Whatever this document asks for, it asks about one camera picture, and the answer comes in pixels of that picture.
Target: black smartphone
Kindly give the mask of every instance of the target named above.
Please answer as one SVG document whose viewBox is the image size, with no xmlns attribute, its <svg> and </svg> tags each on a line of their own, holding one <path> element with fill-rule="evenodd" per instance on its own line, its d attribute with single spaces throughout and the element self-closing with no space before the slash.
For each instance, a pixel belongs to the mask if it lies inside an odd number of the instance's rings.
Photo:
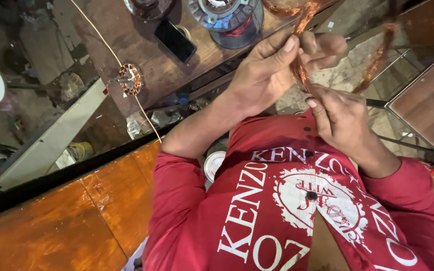
<svg viewBox="0 0 434 271">
<path fill-rule="evenodd" d="M 169 49 L 182 63 L 186 64 L 193 56 L 197 47 L 184 34 L 182 34 L 169 20 L 163 19 L 155 36 Z"/>
</svg>

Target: button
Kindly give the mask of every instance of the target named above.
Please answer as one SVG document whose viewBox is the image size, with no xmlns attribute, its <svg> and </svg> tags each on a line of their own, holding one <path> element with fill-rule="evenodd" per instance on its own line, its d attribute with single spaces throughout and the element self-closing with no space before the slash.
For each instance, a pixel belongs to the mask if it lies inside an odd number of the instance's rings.
<svg viewBox="0 0 434 271">
<path fill-rule="evenodd" d="M 306 197 L 308 198 L 308 200 L 317 200 L 317 194 L 313 191 L 308 191 Z"/>
</svg>

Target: red shirt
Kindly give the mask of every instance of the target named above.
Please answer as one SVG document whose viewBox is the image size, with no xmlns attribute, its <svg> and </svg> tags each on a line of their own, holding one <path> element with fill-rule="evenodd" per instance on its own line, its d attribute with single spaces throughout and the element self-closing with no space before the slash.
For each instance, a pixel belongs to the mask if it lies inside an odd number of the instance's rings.
<svg viewBox="0 0 434 271">
<path fill-rule="evenodd" d="M 434 271 L 433 183 L 400 159 L 393 175 L 366 177 L 309 112 L 240 123 L 207 193 L 197 160 L 161 153 L 144 268 L 307 270 L 318 211 L 351 270 Z"/>
</svg>

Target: man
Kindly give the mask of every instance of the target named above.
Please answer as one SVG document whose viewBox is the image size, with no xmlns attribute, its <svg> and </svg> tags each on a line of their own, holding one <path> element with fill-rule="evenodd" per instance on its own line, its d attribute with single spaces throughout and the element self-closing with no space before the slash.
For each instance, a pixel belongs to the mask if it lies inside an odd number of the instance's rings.
<svg viewBox="0 0 434 271">
<path fill-rule="evenodd" d="M 431 177 L 369 130 L 363 97 L 317 86 L 312 113 L 254 117 L 295 83 L 298 54 L 313 71 L 345 50 L 336 35 L 277 33 L 166 136 L 146 270 L 434 270 Z M 196 158 L 229 130 L 205 193 Z"/>
</svg>

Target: forearm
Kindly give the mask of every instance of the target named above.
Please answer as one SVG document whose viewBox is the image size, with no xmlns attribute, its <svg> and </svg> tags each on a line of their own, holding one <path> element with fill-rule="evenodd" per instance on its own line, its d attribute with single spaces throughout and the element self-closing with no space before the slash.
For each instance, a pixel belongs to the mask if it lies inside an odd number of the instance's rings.
<svg viewBox="0 0 434 271">
<path fill-rule="evenodd" d="M 208 107 L 172 129 L 163 140 L 161 150 L 180 157 L 198 158 L 212 142 L 244 118 L 235 99 L 225 91 Z"/>
<path fill-rule="evenodd" d="M 365 147 L 351 156 L 351 159 L 366 176 L 376 179 L 391 176 L 401 166 L 401 160 L 388 150 L 375 134 L 371 135 Z"/>
</svg>

